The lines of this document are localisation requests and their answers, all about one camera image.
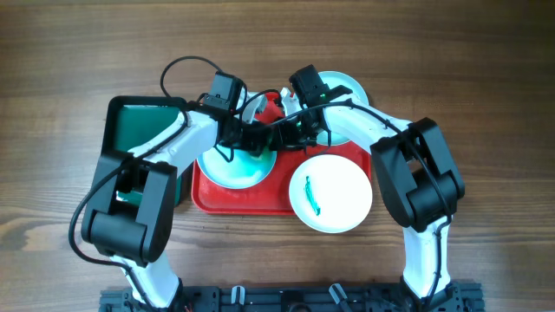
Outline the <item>light blue plate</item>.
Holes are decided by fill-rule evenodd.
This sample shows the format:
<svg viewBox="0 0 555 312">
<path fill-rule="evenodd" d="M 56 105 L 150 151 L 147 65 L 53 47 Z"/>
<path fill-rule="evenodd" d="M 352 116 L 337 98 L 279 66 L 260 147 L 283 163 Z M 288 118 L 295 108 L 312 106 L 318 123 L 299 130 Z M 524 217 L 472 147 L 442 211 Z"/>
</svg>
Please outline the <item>light blue plate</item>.
<svg viewBox="0 0 555 312">
<path fill-rule="evenodd" d="M 254 156 L 246 151 L 217 145 L 202 153 L 200 170 L 214 184 L 228 189 L 245 189 L 262 182 L 277 161 L 277 152 L 268 149 Z"/>
</svg>

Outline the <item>pale green plate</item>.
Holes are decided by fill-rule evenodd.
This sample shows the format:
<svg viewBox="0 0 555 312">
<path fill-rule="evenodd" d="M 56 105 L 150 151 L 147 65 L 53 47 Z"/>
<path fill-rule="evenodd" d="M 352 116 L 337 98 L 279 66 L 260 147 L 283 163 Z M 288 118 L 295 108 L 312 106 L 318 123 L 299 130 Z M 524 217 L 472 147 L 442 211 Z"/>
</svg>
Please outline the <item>pale green plate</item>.
<svg viewBox="0 0 555 312">
<path fill-rule="evenodd" d="M 353 98 L 354 96 L 358 97 L 361 103 L 365 106 L 371 106 L 371 101 L 369 100 L 367 92 L 364 90 L 362 85 L 352 78 L 349 75 L 346 75 L 342 72 L 337 71 L 320 71 L 319 73 L 320 78 L 324 83 L 328 85 L 329 88 L 335 88 L 339 85 L 343 85 L 349 89 L 351 89 L 352 94 L 347 94 L 340 98 L 340 101 L 343 98 Z M 317 136 L 317 144 L 320 146 L 327 146 L 328 145 L 328 134 L 327 132 L 323 131 L 318 134 Z M 331 146 L 340 146 L 342 144 L 348 143 L 349 140 L 346 137 L 343 137 L 337 133 L 331 133 L 330 136 L 330 145 Z"/>
</svg>

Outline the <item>white plate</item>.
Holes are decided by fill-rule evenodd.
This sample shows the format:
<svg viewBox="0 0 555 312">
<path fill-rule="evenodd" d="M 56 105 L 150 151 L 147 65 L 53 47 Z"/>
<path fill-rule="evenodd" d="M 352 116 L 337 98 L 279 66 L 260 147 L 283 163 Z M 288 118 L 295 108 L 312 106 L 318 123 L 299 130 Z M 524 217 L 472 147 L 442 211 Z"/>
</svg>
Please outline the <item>white plate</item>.
<svg viewBox="0 0 555 312">
<path fill-rule="evenodd" d="M 292 174 L 289 200 L 307 226 L 336 234 L 356 228 L 368 216 L 373 191 L 355 162 L 325 154 L 306 160 Z"/>
</svg>

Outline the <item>green yellow sponge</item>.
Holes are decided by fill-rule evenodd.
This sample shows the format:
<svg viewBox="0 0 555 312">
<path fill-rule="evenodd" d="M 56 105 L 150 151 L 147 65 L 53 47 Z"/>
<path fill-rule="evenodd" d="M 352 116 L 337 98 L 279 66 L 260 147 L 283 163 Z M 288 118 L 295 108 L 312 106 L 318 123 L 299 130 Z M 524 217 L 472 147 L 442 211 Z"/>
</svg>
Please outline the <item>green yellow sponge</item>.
<svg viewBox="0 0 555 312">
<path fill-rule="evenodd" d="M 250 151 L 249 154 L 254 158 L 260 158 L 266 155 L 269 152 L 267 147 L 257 148 L 254 151 Z"/>
</svg>

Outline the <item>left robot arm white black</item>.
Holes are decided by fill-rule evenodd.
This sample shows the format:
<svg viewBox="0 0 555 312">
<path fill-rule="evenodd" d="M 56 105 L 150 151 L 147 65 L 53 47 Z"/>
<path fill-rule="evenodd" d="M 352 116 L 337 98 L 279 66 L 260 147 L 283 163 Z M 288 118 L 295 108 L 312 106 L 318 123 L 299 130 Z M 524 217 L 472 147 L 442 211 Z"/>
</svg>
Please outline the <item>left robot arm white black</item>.
<svg viewBox="0 0 555 312">
<path fill-rule="evenodd" d="M 182 280 L 165 248 L 173 227 L 176 188 L 182 173 L 216 145 L 259 151 L 256 126 L 246 109 L 259 110 L 266 93 L 248 93 L 238 77 L 219 71 L 196 101 L 165 94 L 120 95 L 108 103 L 93 184 L 75 209 L 69 242 L 81 259 L 120 268 L 131 285 L 122 307 L 133 311 L 187 311 Z M 127 150 L 114 143 L 121 112 L 175 111 L 173 121 L 150 140 Z"/>
</svg>

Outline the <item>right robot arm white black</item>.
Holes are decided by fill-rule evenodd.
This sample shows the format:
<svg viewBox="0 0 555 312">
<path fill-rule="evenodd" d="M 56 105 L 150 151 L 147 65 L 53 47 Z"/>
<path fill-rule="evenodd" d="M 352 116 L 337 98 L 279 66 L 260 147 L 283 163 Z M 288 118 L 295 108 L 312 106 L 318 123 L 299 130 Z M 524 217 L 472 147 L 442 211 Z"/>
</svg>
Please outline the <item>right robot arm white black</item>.
<svg viewBox="0 0 555 312">
<path fill-rule="evenodd" d="M 383 203 L 403 229 L 402 285 L 415 309 L 430 311 L 451 300 L 447 234 L 465 186 L 439 126 L 429 118 L 399 120 L 359 105 L 351 88 L 330 87 L 312 65 L 289 82 L 297 99 L 284 106 L 283 119 L 271 123 L 270 148 L 304 150 L 326 131 L 367 149 Z"/>
</svg>

